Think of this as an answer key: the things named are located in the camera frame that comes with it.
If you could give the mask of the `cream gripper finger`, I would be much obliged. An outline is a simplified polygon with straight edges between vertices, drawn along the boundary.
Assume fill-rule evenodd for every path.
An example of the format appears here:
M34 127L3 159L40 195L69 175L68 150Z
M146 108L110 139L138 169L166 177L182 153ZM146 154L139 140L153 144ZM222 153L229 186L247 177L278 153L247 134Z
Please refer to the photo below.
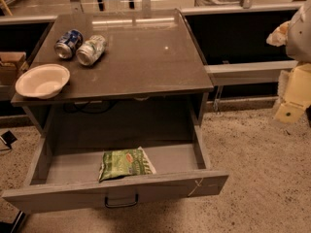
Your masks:
M289 22L280 24L266 39L266 43L271 46L281 47L287 43Z

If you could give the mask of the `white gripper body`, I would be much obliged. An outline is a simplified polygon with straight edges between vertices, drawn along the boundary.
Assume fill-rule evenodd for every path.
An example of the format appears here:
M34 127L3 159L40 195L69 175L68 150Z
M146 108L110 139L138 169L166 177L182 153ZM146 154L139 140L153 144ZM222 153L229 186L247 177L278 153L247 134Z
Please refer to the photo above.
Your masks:
M290 72L282 70L273 118L295 123L311 106L311 64L298 64Z

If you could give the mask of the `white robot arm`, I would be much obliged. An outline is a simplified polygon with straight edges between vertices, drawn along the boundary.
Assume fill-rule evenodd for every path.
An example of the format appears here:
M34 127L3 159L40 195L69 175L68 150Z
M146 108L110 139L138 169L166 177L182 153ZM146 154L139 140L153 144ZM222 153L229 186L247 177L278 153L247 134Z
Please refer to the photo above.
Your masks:
M311 0L270 33L266 43L285 46L286 55L297 61L290 72L280 73L272 116L280 123L295 123L311 106Z

